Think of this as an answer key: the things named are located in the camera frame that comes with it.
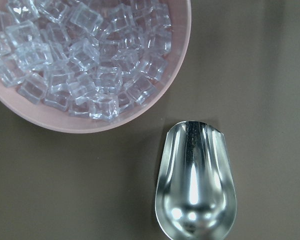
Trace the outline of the pink bowl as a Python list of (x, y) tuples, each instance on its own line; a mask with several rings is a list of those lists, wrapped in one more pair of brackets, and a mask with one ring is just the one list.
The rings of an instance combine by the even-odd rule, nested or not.
[(156, 92), (142, 105), (125, 111), (111, 122), (72, 117), (63, 111), (44, 105), (33, 104), (13, 88), (6, 88), (0, 81), (0, 101), (16, 115), (42, 128), (56, 132), (88, 134), (107, 131), (122, 126), (150, 109), (168, 90), (184, 61), (189, 45), (192, 25), (192, 10), (189, 0), (167, 0), (172, 23), (171, 52), (162, 79), (154, 83)]

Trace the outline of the pile of clear ice cubes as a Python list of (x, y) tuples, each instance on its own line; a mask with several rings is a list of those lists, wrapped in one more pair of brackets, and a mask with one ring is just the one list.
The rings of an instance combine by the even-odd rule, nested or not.
[(0, 81), (33, 104), (113, 121), (156, 91), (172, 47), (159, 0), (9, 0)]

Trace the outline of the metal ice scoop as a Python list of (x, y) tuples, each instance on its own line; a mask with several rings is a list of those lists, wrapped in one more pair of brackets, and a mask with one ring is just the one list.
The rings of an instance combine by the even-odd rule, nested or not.
[(166, 135), (155, 192), (155, 215), (171, 240), (223, 240), (237, 214), (224, 134), (182, 121)]

